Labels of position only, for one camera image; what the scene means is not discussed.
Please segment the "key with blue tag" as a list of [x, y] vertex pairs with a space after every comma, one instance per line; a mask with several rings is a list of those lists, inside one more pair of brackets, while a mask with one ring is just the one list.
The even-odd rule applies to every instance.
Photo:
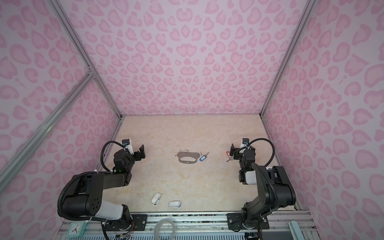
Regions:
[[200, 157], [199, 161], [202, 162], [202, 161], [206, 160], [207, 157], [208, 157], [208, 154], [209, 154], [209, 152], [207, 152], [206, 154], [202, 155], [202, 156]]

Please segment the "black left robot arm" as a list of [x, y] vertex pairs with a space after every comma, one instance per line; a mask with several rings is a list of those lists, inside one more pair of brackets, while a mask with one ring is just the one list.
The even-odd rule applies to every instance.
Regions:
[[103, 200], [103, 192], [128, 186], [134, 164], [145, 157], [144, 146], [133, 154], [121, 149], [114, 154], [113, 171], [84, 172], [73, 176], [59, 195], [58, 215], [70, 221], [100, 222], [105, 233], [143, 231], [147, 215], [131, 215], [127, 205]]

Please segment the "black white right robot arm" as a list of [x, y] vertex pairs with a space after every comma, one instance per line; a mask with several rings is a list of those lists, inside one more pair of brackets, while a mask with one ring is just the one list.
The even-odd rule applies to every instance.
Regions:
[[282, 166], [269, 168], [256, 164], [256, 150], [253, 147], [236, 148], [232, 145], [229, 157], [239, 161], [239, 182], [257, 186], [254, 200], [245, 203], [240, 213], [227, 214], [229, 230], [268, 230], [269, 215], [296, 204], [297, 196], [288, 174]]

